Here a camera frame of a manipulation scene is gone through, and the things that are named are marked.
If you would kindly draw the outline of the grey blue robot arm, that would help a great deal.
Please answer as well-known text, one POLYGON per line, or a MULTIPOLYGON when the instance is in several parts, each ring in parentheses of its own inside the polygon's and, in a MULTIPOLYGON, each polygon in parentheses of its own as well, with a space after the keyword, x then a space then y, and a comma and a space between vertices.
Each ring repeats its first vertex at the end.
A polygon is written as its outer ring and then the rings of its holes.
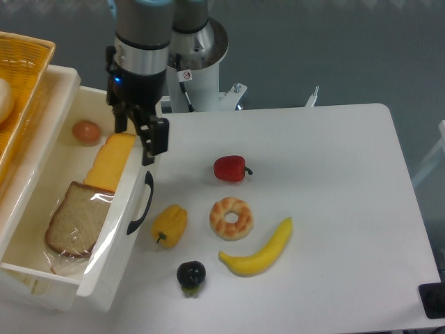
POLYGON ((106 101, 115 132, 132 121, 142 164, 168 149, 169 122, 156 112, 163 88, 172 111, 217 111, 219 65, 227 32, 209 17, 207 1, 114 1, 115 42, 106 48, 106 101))

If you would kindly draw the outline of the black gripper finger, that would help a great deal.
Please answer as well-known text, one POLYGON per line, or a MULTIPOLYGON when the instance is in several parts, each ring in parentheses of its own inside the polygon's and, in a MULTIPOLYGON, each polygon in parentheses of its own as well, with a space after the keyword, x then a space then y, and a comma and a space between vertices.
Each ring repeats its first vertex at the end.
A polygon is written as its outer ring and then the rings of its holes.
POLYGON ((114 131, 115 133, 122 133, 127 131, 128 115, 126 104, 113 105, 113 115, 115 118, 114 131))
POLYGON ((131 120, 143 146, 142 165, 153 164, 156 155, 168 150, 170 123, 139 106, 132 108, 131 120))

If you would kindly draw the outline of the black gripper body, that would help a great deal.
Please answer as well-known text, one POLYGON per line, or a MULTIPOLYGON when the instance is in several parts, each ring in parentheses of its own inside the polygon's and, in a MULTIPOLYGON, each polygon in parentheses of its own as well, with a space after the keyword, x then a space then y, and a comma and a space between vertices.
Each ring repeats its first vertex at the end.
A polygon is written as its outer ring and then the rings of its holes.
POLYGON ((126 104, 129 119, 135 106, 156 114, 155 106, 161 98, 166 71, 149 74, 132 72, 118 64, 119 57, 117 47, 106 48, 106 103, 112 107, 115 104, 126 104))

